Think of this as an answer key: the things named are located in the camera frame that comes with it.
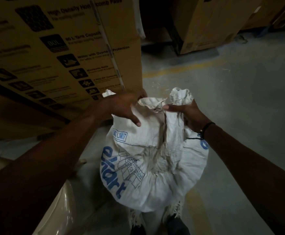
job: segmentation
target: black bracelet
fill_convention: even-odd
[[[209,122],[207,123],[203,129],[200,130],[200,140],[204,139],[204,132],[207,130],[207,128],[211,125],[211,124],[215,124],[214,122]]]

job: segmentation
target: plastic packing strap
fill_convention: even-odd
[[[90,6],[91,8],[93,9],[94,11],[94,15],[95,15],[95,18],[96,18],[96,21],[97,21],[97,24],[99,26],[99,30],[101,32],[101,36],[107,46],[107,49],[108,49],[108,52],[109,52],[109,55],[111,57],[111,61],[112,61],[112,64],[113,64],[113,67],[115,69],[115,72],[117,73],[117,77],[119,78],[120,80],[120,83],[121,83],[121,86],[123,88],[123,90],[125,90],[125,86],[124,86],[124,83],[123,83],[123,80],[122,80],[122,76],[120,74],[120,71],[119,71],[119,68],[117,67],[117,62],[115,61],[115,58],[114,58],[114,54],[111,50],[111,47],[110,47],[110,44],[109,44],[109,41],[108,41],[108,38],[105,34],[105,31],[104,31],[104,27],[102,25],[102,22],[101,22],[101,19],[100,19],[100,15],[99,15],[99,12],[97,10],[97,7],[95,5],[95,1],[94,0],[89,0],[89,3],[90,3]]]
[[[135,18],[136,30],[137,30],[140,38],[145,39],[146,35],[145,35],[144,30],[143,30],[143,26],[142,26],[142,22],[141,22],[139,0],[133,0],[133,5],[134,5],[134,18]]]

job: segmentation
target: person's foot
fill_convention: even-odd
[[[170,218],[180,218],[181,217],[183,206],[184,206],[184,200],[185,198],[182,198],[177,203],[169,205],[165,208],[165,212],[162,217],[163,224],[166,224],[166,222]]]
[[[141,211],[128,208],[128,220],[130,228],[133,227],[145,227]]]

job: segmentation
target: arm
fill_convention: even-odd
[[[90,138],[111,114],[140,122],[131,111],[143,92],[103,99],[51,138],[0,170],[0,234],[32,234]]]
[[[182,112],[195,132],[211,122],[195,100],[189,106],[166,105],[165,110]],[[242,145],[216,125],[204,139],[219,155],[256,211],[275,234],[285,234],[285,171]]]

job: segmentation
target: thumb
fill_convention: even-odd
[[[163,110],[170,112],[184,112],[185,106],[176,106],[176,105],[165,105],[162,107]]]
[[[138,127],[141,126],[139,119],[133,114],[132,111],[130,111],[130,113],[126,116],[126,118],[130,119]]]

